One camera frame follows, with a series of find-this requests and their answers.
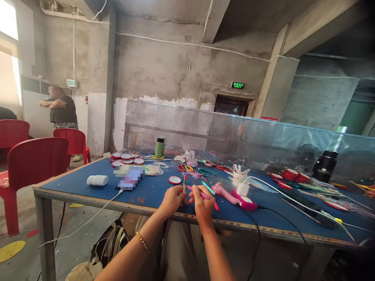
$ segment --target black thermos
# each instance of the black thermos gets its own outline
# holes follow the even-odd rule
[[[324,151],[312,169],[314,172],[312,176],[322,182],[328,183],[335,169],[338,154],[335,151]]]

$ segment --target blue tabletop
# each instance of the blue tabletop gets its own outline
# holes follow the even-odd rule
[[[178,176],[183,180],[183,175],[177,170],[177,161],[165,161],[170,165],[169,169],[162,169],[164,174],[161,176],[146,176],[143,177],[139,185],[133,191],[124,191],[120,194],[115,201],[146,206],[151,208],[158,208],[164,198],[165,191],[171,186],[168,178],[172,175]],[[224,171],[220,171],[215,167],[206,167],[204,164],[199,163],[199,166],[211,170],[217,174],[213,176],[207,175],[207,184],[209,186],[215,185],[218,181],[221,181],[224,188],[227,191],[231,191],[234,186],[231,180],[228,179],[229,174]],[[72,173],[66,174],[56,180],[46,183],[41,186],[43,189],[49,189],[54,191],[72,193],[82,196],[89,196],[94,198],[112,199],[118,191],[115,189],[116,183],[120,178],[116,178],[114,168],[111,166],[109,159],[104,158],[102,160],[91,163],[85,167],[74,170]],[[108,184],[104,187],[87,185],[86,180],[90,175],[108,175]],[[248,175],[258,177],[265,182],[278,188],[277,183],[264,171],[251,170]],[[187,185],[199,185],[201,180],[194,179],[190,176],[187,177]],[[366,206],[375,209],[375,199],[369,199],[358,192],[356,187],[352,188],[353,191],[342,191],[343,194],[352,197],[354,200],[365,204]],[[344,222],[352,225],[356,225],[362,228],[369,229],[375,232],[374,219],[365,217],[355,212],[344,212],[330,207],[322,202],[322,200],[301,194],[307,199],[318,204],[322,208],[326,209],[331,215],[341,218]],[[345,231],[339,227],[335,230],[326,229],[311,219],[307,218],[304,214],[300,213],[292,206],[288,205],[281,200],[282,195],[279,193],[265,192],[261,189],[251,187],[248,193],[248,197],[251,198],[255,203],[264,207],[273,209],[293,222],[302,233],[329,237],[344,241],[352,241]],[[220,212],[213,211],[213,219],[220,219],[226,221],[240,222],[246,224],[254,224],[251,219],[243,212],[243,210],[229,203],[224,197],[216,196],[216,202],[220,208]],[[194,205],[185,206],[179,208],[178,212],[195,214]],[[277,214],[268,210],[258,210],[252,213],[253,218],[257,221],[260,226],[277,228],[286,231],[295,231],[289,222],[278,216]],[[348,230],[355,238],[357,243],[360,243],[366,238],[373,236],[370,232],[366,232],[360,229],[355,229],[347,226]]]

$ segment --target red floor marking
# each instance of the red floor marking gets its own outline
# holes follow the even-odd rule
[[[39,233],[39,228],[36,228],[36,229],[30,231],[30,232],[26,235],[26,238],[30,238],[30,237],[32,237],[32,236],[34,236],[34,235],[37,235],[38,233]]]
[[[66,218],[64,219],[64,222],[67,222],[68,219],[70,219],[70,217],[71,217],[72,215],[73,215],[72,213],[70,213],[69,215],[67,215]]]

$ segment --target gold bracelet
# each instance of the gold bracelet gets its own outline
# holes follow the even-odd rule
[[[139,240],[141,241],[143,247],[145,247],[146,252],[149,253],[150,251],[148,250],[148,247],[147,247],[147,245],[146,245],[146,242],[144,241],[144,239],[142,238],[142,236],[139,234],[138,231],[137,231],[136,233],[137,233],[137,236],[138,236]]]

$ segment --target hand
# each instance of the hand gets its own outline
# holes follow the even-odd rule
[[[182,185],[176,185],[168,188],[158,211],[160,211],[161,215],[165,219],[170,218],[177,211],[177,209],[182,206],[182,201],[184,201],[186,205],[189,205],[189,201],[186,199],[186,196],[187,192]]]
[[[203,199],[200,196],[199,191],[202,191],[204,194],[208,195],[210,199]],[[215,198],[204,185],[193,185],[193,191],[190,192],[189,196],[191,197],[189,203],[195,202],[196,219],[198,220],[202,231],[207,228],[213,228],[214,224],[212,221],[212,210],[214,209]]]

